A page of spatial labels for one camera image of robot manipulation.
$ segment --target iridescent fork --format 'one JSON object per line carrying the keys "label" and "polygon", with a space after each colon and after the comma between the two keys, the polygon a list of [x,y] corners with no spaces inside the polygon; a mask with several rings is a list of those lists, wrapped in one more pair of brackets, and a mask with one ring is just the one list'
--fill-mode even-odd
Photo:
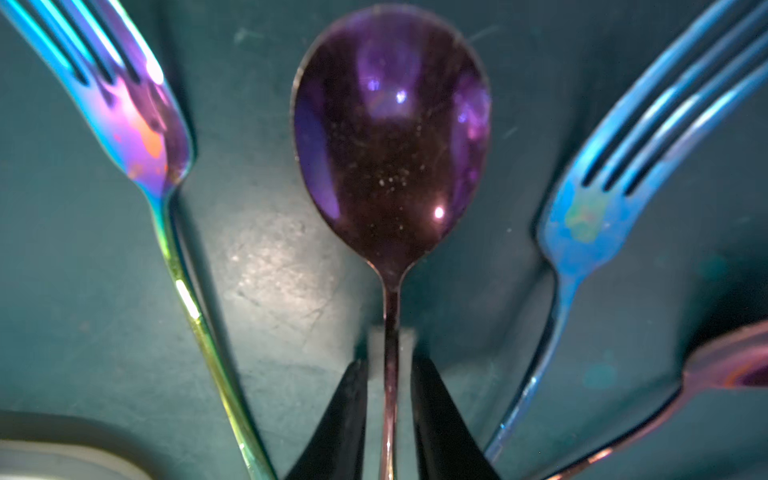
{"label": "iridescent fork", "polygon": [[661,54],[608,112],[549,197],[536,237],[556,272],[553,305],[523,383],[485,449],[490,462],[498,459],[513,425],[529,406],[563,334],[578,286],[616,255],[675,167],[768,78],[768,0],[763,0],[671,86],[657,98],[650,97],[672,71],[685,67],[684,59],[737,3],[713,4]]}
{"label": "iridescent fork", "polygon": [[274,480],[179,253],[169,204],[194,154],[160,65],[117,0],[0,0],[0,12],[48,64],[107,155],[149,200],[163,258],[250,477]]}

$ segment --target metal handle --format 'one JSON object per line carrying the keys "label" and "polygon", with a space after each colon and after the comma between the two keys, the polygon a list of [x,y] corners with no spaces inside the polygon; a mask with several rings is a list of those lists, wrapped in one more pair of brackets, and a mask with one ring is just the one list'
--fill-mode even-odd
{"label": "metal handle", "polygon": [[400,361],[400,292],[384,289],[384,428],[379,480],[396,478],[397,382]]}
{"label": "metal handle", "polygon": [[549,318],[544,326],[544,332],[541,334],[533,359],[531,359],[528,370],[526,370],[523,376],[523,383],[512,399],[501,423],[496,427],[491,441],[485,447],[485,457],[490,463],[498,460],[505,443],[512,434],[512,427],[528,410],[531,404],[533,395],[536,393],[539,383],[541,383],[541,377],[549,366],[554,351],[558,347],[560,337],[565,330],[565,324],[568,322],[568,312],[571,310],[571,303],[576,294],[578,284],[579,280],[577,279],[568,277],[558,278],[558,285],[552,302],[552,308],[549,312]]}
{"label": "metal handle", "polygon": [[157,242],[163,252],[163,258],[174,281],[179,299],[184,305],[184,313],[190,328],[194,333],[197,345],[203,353],[208,370],[214,378],[216,387],[221,397],[227,417],[232,425],[232,430],[243,455],[248,475],[251,480],[276,480],[276,476],[269,460],[264,453],[264,448],[256,436],[246,413],[243,401],[238,395],[235,385],[237,381],[231,378],[224,366],[219,348],[211,331],[210,324],[203,316],[203,310],[197,299],[192,282],[187,274],[184,260],[179,254],[176,230],[170,215],[168,202],[153,204],[152,219],[154,222]]}

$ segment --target purple spoon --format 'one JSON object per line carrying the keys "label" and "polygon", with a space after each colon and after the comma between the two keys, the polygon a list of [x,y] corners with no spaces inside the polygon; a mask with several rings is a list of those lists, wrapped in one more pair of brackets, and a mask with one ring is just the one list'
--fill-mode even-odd
{"label": "purple spoon", "polygon": [[293,82],[293,133],[320,215],[384,289],[380,478],[395,478],[400,286],[456,225],[490,135],[488,81],[442,20],[377,5],[328,27]]}

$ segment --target teal surface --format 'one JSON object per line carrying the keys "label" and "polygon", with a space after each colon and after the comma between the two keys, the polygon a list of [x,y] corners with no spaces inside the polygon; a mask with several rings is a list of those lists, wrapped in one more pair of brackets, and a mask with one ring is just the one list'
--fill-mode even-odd
{"label": "teal surface", "polygon": [[[419,4],[472,40],[492,84],[494,134],[476,201],[406,281],[402,321],[485,443],[551,300],[531,225],[552,178],[706,2]],[[199,155],[180,212],[281,475],[356,351],[366,339],[374,359],[381,348],[378,280],[310,203],[288,118],[310,42],[366,5],[124,1],[189,114]],[[0,61],[0,437],[103,446],[158,479],[247,478],[144,200],[2,18]],[[764,88],[675,172],[618,257],[583,285],[498,465],[505,480],[549,473],[622,432],[673,391],[698,336],[768,316],[767,112]],[[366,480],[378,466],[376,364],[369,396]],[[407,390],[401,401],[399,469],[411,480]],[[768,392],[702,396],[582,477],[765,478],[766,402]]]}

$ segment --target utensil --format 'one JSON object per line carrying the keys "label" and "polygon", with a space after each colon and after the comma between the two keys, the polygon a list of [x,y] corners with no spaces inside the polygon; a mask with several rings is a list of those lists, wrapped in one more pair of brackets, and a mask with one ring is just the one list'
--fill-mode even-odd
{"label": "utensil", "polygon": [[488,82],[442,20],[404,5],[352,13],[322,33],[293,82],[293,133],[320,215],[384,290],[380,478],[395,478],[400,286],[455,226],[490,135]]}
{"label": "utensil", "polygon": [[659,428],[693,397],[709,389],[768,388],[768,320],[722,335],[694,350],[680,389],[648,420],[547,478],[566,480]]}
{"label": "utensil", "polygon": [[107,155],[150,204],[168,272],[219,390],[250,477],[274,479],[179,254],[170,199],[194,161],[163,71],[117,0],[0,0],[80,108]]}
{"label": "utensil", "polygon": [[649,98],[667,76],[682,70],[680,63],[733,3],[712,5],[643,73],[587,139],[548,199],[536,237],[555,269],[557,287],[523,383],[485,449],[490,462],[498,459],[527,410],[563,334],[578,286],[616,255],[675,167],[768,78],[768,1],[763,1],[670,87]]}

